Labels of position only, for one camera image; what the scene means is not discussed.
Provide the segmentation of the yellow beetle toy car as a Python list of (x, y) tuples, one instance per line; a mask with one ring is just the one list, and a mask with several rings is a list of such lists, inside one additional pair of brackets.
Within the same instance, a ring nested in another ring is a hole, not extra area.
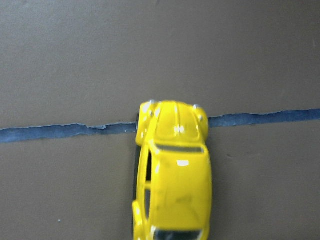
[(206, 240), (213, 180), (209, 120), (197, 105), (148, 101), (137, 115), (132, 231), (136, 240)]

